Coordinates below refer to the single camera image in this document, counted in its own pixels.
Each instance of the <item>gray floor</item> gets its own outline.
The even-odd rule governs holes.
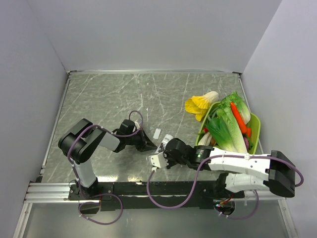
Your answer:
[[[75,179],[57,143],[82,118],[113,130],[131,110],[140,110],[145,132],[154,144],[159,145],[169,133],[194,146],[201,123],[184,110],[184,103],[193,95],[209,91],[217,91],[220,100],[233,91],[243,98],[239,76],[232,73],[71,74],[42,182]],[[154,140],[156,128],[161,129],[161,134]],[[92,165],[99,181],[146,181],[151,167],[145,159],[152,153],[140,153],[127,147],[115,154],[98,147],[92,156]],[[178,165],[170,170],[158,170],[153,181],[193,180],[195,172]],[[199,179],[214,180],[217,176],[218,172],[202,171]]]
[[[255,202],[236,202],[232,216],[250,214]],[[24,238],[286,238],[277,201],[261,201],[250,219],[219,217],[198,208],[124,210],[119,221],[101,226],[78,217],[77,204],[34,204]],[[94,219],[109,222],[119,211],[99,212]]]

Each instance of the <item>metal frame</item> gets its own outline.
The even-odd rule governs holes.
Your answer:
[[[106,74],[106,73],[228,73],[228,72],[212,71],[212,70],[96,70],[96,71],[69,72],[65,90],[63,92],[63,95],[59,104],[59,108],[56,115],[56,120],[54,123],[49,145],[43,160],[41,174],[43,174],[45,171],[45,164],[48,159],[49,151],[50,151],[53,137],[55,134],[56,126],[58,123],[58,118],[62,109],[62,105],[64,103],[64,99],[66,96],[66,92],[67,92],[71,77],[73,74],[87,74],[87,73],[88,74],[89,73]],[[247,107],[250,109],[240,75],[239,75],[239,82],[243,91],[244,98],[246,100]],[[259,141],[259,147],[261,152],[263,153],[263,148],[260,141]],[[74,184],[74,183],[30,183],[25,195],[24,205],[23,205],[20,218],[18,220],[18,224],[17,224],[13,237],[14,238],[23,237],[33,203],[81,203],[81,202],[84,202],[84,201],[69,201],[68,200],[68,195],[70,192],[69,186],[71,184]],[[298,235],[295,230],[294,222],[293,222],[290,210],[288,208],[286,198],[276,196],[272,194],[270,191],[258,191],[258,194],[259,194],[260,200],[278,200],[288,235],[291,238],[297,238]],[[242,201],[245,201],[245,203],[247,203],[247,201],[256,200],[256,196],[252,191],[245,191],[245,198],[233,199],[233,200],[235,201],[242,200]]]

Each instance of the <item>gray marble tabletop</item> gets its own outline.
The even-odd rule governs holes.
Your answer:
[[[244,98],[239,76],[232,73],[71,74],[42,182],[75,179],[57,143],[82,118],[114,130],[131,110],[139,110],[144,116],[145,132],[154,144],[159,145],[166,134],[171,134],[194,146],[201,123],[185,111],[184,103],[209,91],[217,91],[220,100],[233,91]],[[161,133],[153,139],[156,128]],[[146,181],[151,172],[146,157],[153,153],[141,153],[127,146],[116,154],[99,146],[92,156],[92,165],[99,181]],[[153,181],[189,181],[195,173],[176,165],[170,170],[159,169]],[[218,174],[202,171],[199,180],[215,180]]]

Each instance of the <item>white wall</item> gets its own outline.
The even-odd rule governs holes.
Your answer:
[[[303,238],[317,234],[316,40],[317,1],[283,0],[242,74],[265,151],[282,151],[304,173],[288,199]]]
[[[27,0],[66,70],[242,72],[281,0]]]
[[[0,233],[12,237],[39,174],[66,72],[25,0],[0,3]]]

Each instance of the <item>green basket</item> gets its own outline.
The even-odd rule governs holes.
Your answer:
[[[197,136],[196,139],[196,145],[198,145],[198,142],[200,141],[200,139],[204,136],[203,129],[207,126],[207,124],[209,123],[209,117],[211,117],[212,115],[210,115],[210,113],[219,105],[220,102],[215,102],[211,105],[211,107],[209,108],[202,126],[200,127],[199,130],[199,135]],[[259,142],[259,136],[260,136],[260,128],[261,128],[261,121],[260,119],[254,115],[253,113],[251,113],[251,120],[248,123],[248,127],[250,127],[252,129],[252,134],[251,134],[251,138],[250,138],[250,142],[253,144],[253,147],[251,148],[251,150],[249,151],[250,154],[254,155],[256,150],[257,150],[257,146],[258,146],[258,142]]]

